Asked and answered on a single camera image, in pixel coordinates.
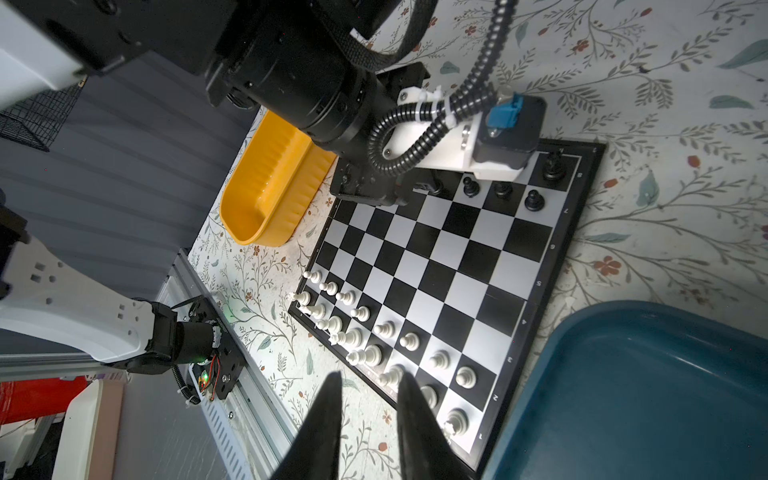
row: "red object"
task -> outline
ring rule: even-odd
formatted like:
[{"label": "red object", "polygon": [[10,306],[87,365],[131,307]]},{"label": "red object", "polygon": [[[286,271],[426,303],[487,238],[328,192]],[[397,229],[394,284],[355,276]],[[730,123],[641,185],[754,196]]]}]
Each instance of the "red object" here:
[{"label": "red object", "polygon": [[0,425],[66,412],[69,402],[86,386],[88,382],[82,376],[72,381],[42,379],[0,383]]}]

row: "blue connector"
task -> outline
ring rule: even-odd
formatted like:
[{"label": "blue connector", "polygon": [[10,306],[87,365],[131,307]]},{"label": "blue connector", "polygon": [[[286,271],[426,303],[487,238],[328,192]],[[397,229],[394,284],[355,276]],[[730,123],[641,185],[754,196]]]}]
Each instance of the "blue connector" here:
[{"label": "blue connector", "polygon": [[522,108],[523,96],[515,94],[507,103],[493,107],[485,119],[485,124],[490,128],[512,128],[518,123],[518,114]]}]

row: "chessboard border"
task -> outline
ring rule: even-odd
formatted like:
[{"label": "chessboard border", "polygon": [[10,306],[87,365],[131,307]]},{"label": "chessboard border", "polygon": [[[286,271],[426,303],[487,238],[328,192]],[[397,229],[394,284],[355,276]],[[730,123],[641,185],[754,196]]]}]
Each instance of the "chessboard border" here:
[{"label": "chessboard border", "polygon": [[[512,344],[508,351],[508,359],[511,364],[508,368],[502,368],[498,373],[496,383],[491,395],[488,399],[488,403],[485,407],[483,414],[483,420],[478,428],[478,434],[487,433],[485,439],[475,440],[472,444],[472,451],[466,452],[467,455],[461,455],[461,452],[456,453],[458,458],[462,460],[462,466],[465,468],[465,473],[470,478],[480,478],[485,469],[485,465],[488,463],[488,459],[492,453],[492,447],[495,444],[499,433],[501,432],[504,419],[509,410],[512,398],[517,390],[520,376],[522,374],[525,362],[528,359],[528,354],[531,350],[531,345],[538,331],[538,326],[541,323],[541,318],[544,316],[549,297],[552,294],[554,285],[557,283],[557,279],[560,275],[565,256],[568,253],[568,248],[571,243],[571,239],[578,225],[581,212],[584,209],[584,205],[587,202],[591,185],[597,175],[598,169],[601,164],[601,160],[607,149],[607,145],[583,142],[583,141],[567,141],[567,140],[552,140],[542,138],[539,140],[538,151],[551,152],[558,148],[565,149],[566,155],[581,156],[576,171],[571,178],[571,185],[568,188],[568,196],[565,199],[564,207],[573,208],[570,221],[563,223],[561,218],[558,219],[558,223],[552,231],[550,236],[550,243],[556,245],[560,243],[560,247],[554,248],[554,255],[548,254],[550,249],[546,250],[541,259],[541,267],[539,269],[538,279],[542,279],[543,289],[539,293],[536,293],[536,297],[539,301],[530,300],[534,296],[534,292],[531,291],[529,300],[526,301],[525,308],[521,312],[518,322],[515,325],[515,331],[512,335]],[[319,253],[319,247],[323,245],[326,233],[331,225],[336,211],[339,209],[339,205],[342,200],[336,198],[331,206],[331,209],[326,218],[326,222],[323,225],[323,230],[317,239],[315,248],[313,249],[312,256],[307,262],[307,266],[313,265]],[[302,278],[299,282],[299,286],[296,289],[296,293],[304,291],[306,285],[306,279]],[[336,355],[344,365],[349,367],[363,382],[365,382],[370,388],[376,392],[381,398],[383,398],[394,410],[397,410],[397,402],[386,395],[381,389],[373,382],[368,376],[361,370],[351,367],[346,361],[346,356],[340,350],[333,348],[330,345],[327,338],[324,338],[319,334],[314,324],[309,325],[306,323],[306,317],[298,310],[295,302],[292,302],[288,308],[288,313],[296,319],[305,329],[307,329],[312,335],[318,339],[323,346],[325,346],[330,352]],[[491,399],[497,396],[501,401],[497,406],[493,408],[494,412],[488,415],[488,410],[492,407]]]}]

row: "white chess piece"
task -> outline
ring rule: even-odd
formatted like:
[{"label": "white chess piece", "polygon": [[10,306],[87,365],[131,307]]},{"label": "white chess piece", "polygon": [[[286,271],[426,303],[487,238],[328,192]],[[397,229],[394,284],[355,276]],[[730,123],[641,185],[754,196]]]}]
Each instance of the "white chess piece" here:
[{"label": "white chess piece", "polygon": [[356,349],[362,343],[362,333],[360,332],[360,329],[350,329],[347,332],[332,334],[329,341],[331,342],[331,345],[336,345],[338,343],[348,350]]},{"label": "white chess piece", "polygon": [[312,296],[309,292],[289,293],[288,300],[291,302],[299,302],[299,305],[306,306],[310,304],[310,301],[312,301]]},{"label": "white chess piece", "polygon": [[306,272],[302,273],[301,276],[306,278],[312,283],[318,283],[320,280],[323,279],[323,274],[320,272],[310,272],[307,270]]},{"label": "white chess piece", "polygon": [[328,330],[329,333],[338,333],[344,324],[337,315],[334,315],[328,320],[317,320],[315,326],[321,330]]},{"label": "white chess piece", "polygon": [[469,430],[469,420],[463,410],[453,409],[448,412],[448,418],[442,424],[442,432],[447,439],[464,435]]},{"label": "white chess piece", "polygon": [[353,308],[353,309],[351,309],[349,311],[349,314],[351,316],[354,316],[355,318],[357,318],[361,322],[367,322],[368,319],[371,318],[371,311],[368,309],[367,306],[359,306],[356,309]]},{"label": "white chess piece", "polygon": [[345,292],[345,293],[339,292],[336,294],[336,299],[341,300],[341,303],[343,303],[344,305],[352,305],[353,303],[355,303],[355,293],[352,291]]},{"label": "white chess piece", "polygon": [[306,315],[311,315],[315,319],[321,319],[326,315],[326,306],[322,303],[316,303],[315,305],[307,305],[302,307],[303,312]]},{"label": "white chess piece", "polygon": [[336,295],[336,292],[339,291],[339,285],[336,282],[321,283],[317,288],[329,295]]},{"label": "white chess piece", "polygon": [[396,388],[397,385],[400,384],[400,380],[402,380],[404,374],[405,373],[400,365],[393,365],[392,368],[379,375],[379,384],[381,386],[391,386]]},{"label": "white chess piece", "polygon": [[430,409],[434,409],[437,406],[437,392],[429,385],[424,385],[422,388],[422,395],[424,400],[427,401]]},{"label": "white chess piece", "polygon": [[380,325],[374,325],[373,332],[383,339],[391,338],[395,335],[395,324],[392,322],[384,322]]},{"label": "white chess piece", "polygon": [[400,345],[404,346],[411,352],[416,351],[419,348],[420,343],[421,342],[419,342],[419,336],[414,332],[406,333],[402,338],[400,338]]},{"label": "white chess piece", "polygon": [[475,374],[475,370],[469,368],[468,366],[463,366],[462,368],[458,369],[458,372],[456,372],[456,383],[458,383],[458,386],[462,386],[466,389],[470,389],[478,381],[478,376]]},{"label": "white chess piece", "polygon": [[427,360],[427,365],[433,369],[445,370],[449,367],[449,365],[451,365],[451,358],[448,356],[448,353],[445,350],[438,350],[431,357],[429,357],[429,360]]},{"label": "white chess piece", "polygon": [[355,366],[365,363],[367,366],[377,366],[382,361],[382,350],[376,345],[368,345],[365,350],[354,350],[346,356],[346,361]]}]

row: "chessboard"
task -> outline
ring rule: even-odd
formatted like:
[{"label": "chessboard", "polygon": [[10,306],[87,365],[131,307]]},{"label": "chessboard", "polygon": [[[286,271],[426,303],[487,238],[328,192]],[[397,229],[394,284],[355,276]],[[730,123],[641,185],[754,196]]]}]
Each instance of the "chessboard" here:
[{"label": "chessboard", "polygon": [[[311,299],[310,307],[323,305],[323,315],[303,313],[296,301],[290,314],[392,407],[397,383],[382,386],[379,376],[400,366],[436,394],[432,411],[439,425],[452,410],[462,410],[468,428],[452,437],[451,447],[470,476],[479,478],[604,149],[542,139],[511,189],[507,183],[467,180],[470,196],[464,178],[474,180],[472,175],[439,170],[441,190],[414,190],[407,205],[337,199],[307,267],[313,275],[296,291],[309,294],[304,299]],[[555,152],[565,172],[548,181],[545,161]],[[531,190],[538,192],[536,211],[526,206]],[[353,299],[320,288],[331,283],[338,290],[331,293],[351,292]],[[359,313],[361,306],[367,315]],[[354,329],[361,335],[347,336],[347,343],[332,339],[317,325],[332,317],[343,335]],[[351,350],[371,345],[381,353],[378,364],[350,364]],[[432,359],[436,353],[441,362]],[[467,378],[457,381],[465,367],[474,374],[471,388],[459,385],[467,385]]]}]

